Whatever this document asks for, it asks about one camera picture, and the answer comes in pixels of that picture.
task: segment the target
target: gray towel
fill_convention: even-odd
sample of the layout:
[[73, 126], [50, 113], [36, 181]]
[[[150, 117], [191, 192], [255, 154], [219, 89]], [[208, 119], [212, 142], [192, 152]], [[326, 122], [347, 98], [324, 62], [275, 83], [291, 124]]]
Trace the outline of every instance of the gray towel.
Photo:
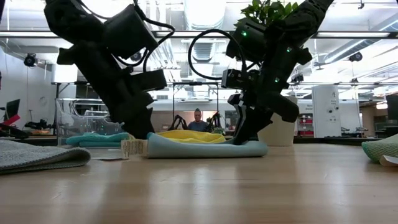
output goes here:
[[90, 153], [82, 148], [42, 147], [0, 140], [0, 174], [78, 167], [90, 158]]

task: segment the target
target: metal frame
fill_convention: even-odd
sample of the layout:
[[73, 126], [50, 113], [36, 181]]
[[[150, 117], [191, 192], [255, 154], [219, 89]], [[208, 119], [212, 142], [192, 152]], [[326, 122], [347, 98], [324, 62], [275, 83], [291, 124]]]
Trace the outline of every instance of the metal frame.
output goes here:
[[[154, 37], [162, 38], [168, 32], [167, 31], [151, 31]], [[174, 33], [171, 38], [194, 38], [197, 36], [201, 31], [193, 31], [193, 30], [178, 30]], [[233, 35], [233, 30], [226, 30], [229, 34]], [[398, 32], [383, 32], [383, 31], [318, 31], [316, 32], [311, 39], [361, 39], [361, 40], [396, 40]], [[10, 31], [10, 30], [0, 30], [0, 38], [28, 38], [28, 39], [61, 39], [59, 36], [55, 35], [51, 31]], [[202, 38], [219, 38], [225, 39], [223, 35], [220, 34], [208, 34]]]
[[219, 83], [218, 82], [173, 82], [173, 119], [174, 119], [174, 111], [175, 111], [175, 94], [179, 91], [179, 90], [181, 90], [181, 88], [179, 88], [178, 90], [177, 90], [177, 92], [174, 92], [174, 90], [175, 90], [175, 86], [176, 85], [189, 85], [189, 86], [202, 86], [202, 85], [208, 85], [208, 86], [210, 86], [210, 85], [215, 85], [215, 86], [217, 86], [217, 92], [216, 92], [216, 94], [217, 94], [217, 112], [218, 112], [218, 90], [220, 89], [219, 88]]

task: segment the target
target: light blue towel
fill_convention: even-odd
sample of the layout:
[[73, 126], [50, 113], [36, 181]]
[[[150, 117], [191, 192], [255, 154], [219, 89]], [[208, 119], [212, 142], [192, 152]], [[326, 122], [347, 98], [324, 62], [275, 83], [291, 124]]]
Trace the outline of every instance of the light blue towel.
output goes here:
[[154, 133], [149, 133], [147, 138], [147, 158], [149, 159], [261, 157], [268, 152], [267, 145], [259, 141], [248, 141], [243, 145], [235, 146], [228, 143], [180, 143]]

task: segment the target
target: white planter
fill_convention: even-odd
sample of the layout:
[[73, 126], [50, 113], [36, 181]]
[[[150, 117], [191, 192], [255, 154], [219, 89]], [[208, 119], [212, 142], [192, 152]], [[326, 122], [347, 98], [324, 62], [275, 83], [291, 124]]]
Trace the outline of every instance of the white planter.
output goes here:
[[[297, 104], [296, 97], [287, 98]], [[268, 146], [293, 146], [295, 123], [282, 121], [282, 118], [275, 113], [271, 120], [272, 124], [258, 132], [259, 141], [265, 142]]]

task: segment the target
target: wooden table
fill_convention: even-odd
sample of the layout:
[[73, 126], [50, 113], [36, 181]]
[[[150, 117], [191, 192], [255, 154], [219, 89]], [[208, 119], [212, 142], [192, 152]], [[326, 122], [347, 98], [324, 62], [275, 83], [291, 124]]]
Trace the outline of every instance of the wooden table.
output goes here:
[[398, 169], [360, 147], [265, 158], [143, 160], [0, 176], [8, 223], [398, 223]]

